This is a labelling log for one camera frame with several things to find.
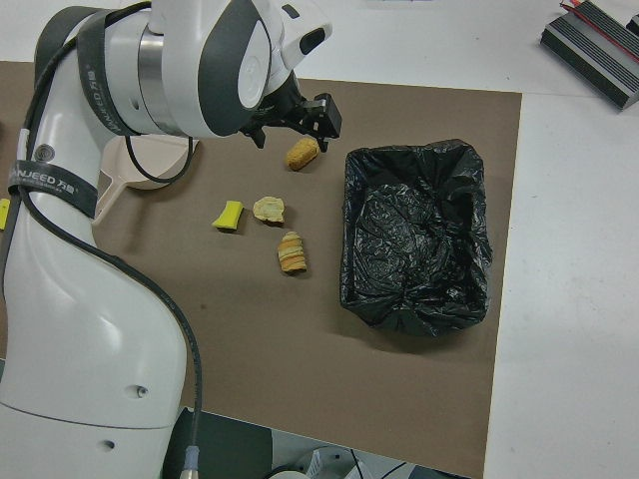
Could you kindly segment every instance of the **black plastic bag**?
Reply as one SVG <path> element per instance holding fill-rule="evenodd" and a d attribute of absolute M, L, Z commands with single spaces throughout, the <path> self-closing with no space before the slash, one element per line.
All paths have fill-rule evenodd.
<path fill-rule="evenodd" d="M 412 335 L 478 323 L 492 262 L 485 210 L 483 161 L 460 140 L 350 152 L 341 305 Z"/>

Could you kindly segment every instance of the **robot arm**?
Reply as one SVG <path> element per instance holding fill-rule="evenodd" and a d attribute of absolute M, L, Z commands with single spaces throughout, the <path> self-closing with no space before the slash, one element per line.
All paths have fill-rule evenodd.
<path fill-rule="evenodd" d="M 339 134 L 330 96 L 307 102 L 293 73 L 330 34 L 310 0 L 147 7 L 63 11 L 39 43 L 36 69 L 51 75 L 21 134 L 3 237 L 1 477 L 157 478 L 184 383 L 183 334 L 197 356 L 160 287 L 95 246 L 90 216 L 106 143 L 241 131 L 260 145 L 262 127 L 286 126 L 325 148 Z M 78 48 L 73 40 L 49 49 L 56 36 L 77 38 Z M 44 68 L 51 58 L 55 68 Z"/>

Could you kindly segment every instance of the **red cable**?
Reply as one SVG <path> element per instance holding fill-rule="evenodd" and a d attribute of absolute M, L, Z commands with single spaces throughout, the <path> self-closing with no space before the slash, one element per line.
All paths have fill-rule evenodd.
<path fill-rule="evenodd" d="M 570 1 L 574 4 L 578 0 L 570 0 Z M 575 16 L 579 20 L 587 23 L 589 26 L 591 26 L 593 29 L 595 29 L 597 32 L 599 32 L 606 40 L 608 40 L 610 43 L 612 43 L 615 47 L 621 49 L 626 55 L 628 55 L 630 58 L 632 58 L 635 62 L 639 63 L 639 56 L 637 56 L 634 52 L 632 52 L 631 50 L 628 50 L 626 47 L 621 45 L 618 41 L 616 41 L 614 38 L 612 38 L 610 35 L 608 35 L 604 30 L 602 30 L 597 25 L 595 25 L 588 17 L 586 17 L 579 10 L 577 10 L 574 7 L 571 7 L 570 5 L 566 5 L 565 3 L 560 3 L 559 5 L 564 10 L 566 10 L 568 12 L 571 12 L 571 13 L 574 13 Z"/>

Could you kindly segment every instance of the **silver metal ring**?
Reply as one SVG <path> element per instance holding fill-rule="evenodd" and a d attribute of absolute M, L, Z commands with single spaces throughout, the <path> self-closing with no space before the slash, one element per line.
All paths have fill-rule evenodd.
<path fill-rule="evenodd" d="M 140 39 L 138 54 L 138 80 L 145 107 L 160 130 L 168 135 L 184 137 L 185 134 L 171 115 L 169 102 L 162 84 L 162 49 L 164 36 L 145 28 Z"/>

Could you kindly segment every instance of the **brown paper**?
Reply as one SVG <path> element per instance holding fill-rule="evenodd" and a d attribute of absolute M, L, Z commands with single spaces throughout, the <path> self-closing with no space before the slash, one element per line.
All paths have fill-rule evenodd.
<path fill-rule="evenodd" d="M 0 64 L 0 182 L 15 156 L 31 75 L 31 65 Z M 479 477 L 521 96 L 325 81 L 302 81 L 302 90 L 309 98 L 330 92 L 341 110 L 341 139 L 327 153 L 292 172 L 285 155 L 300 137 L 295 132 L 267 129 L 263 150 L 241 135 L 201 142 L 177 184 L 126 190 L 96 229 L 97 242 L 159 283 L 190 318 L 204 360 L 206 410 Z M 489 314 L 438 339 L 369 329 L 338 302 L 344 158 L 360 147 L 452 138 L 485 163 L 494 249 Z M 284 199 L 283 228 L 253 217 L 264 196 Z M 226 200 L 245 205 L 231 234 L 211 227 Z M 296 276 L 278 263 L 287 231 L 304 241 L 309 270 Z M 188 375 L 186 404 L 191 390 Z"/>

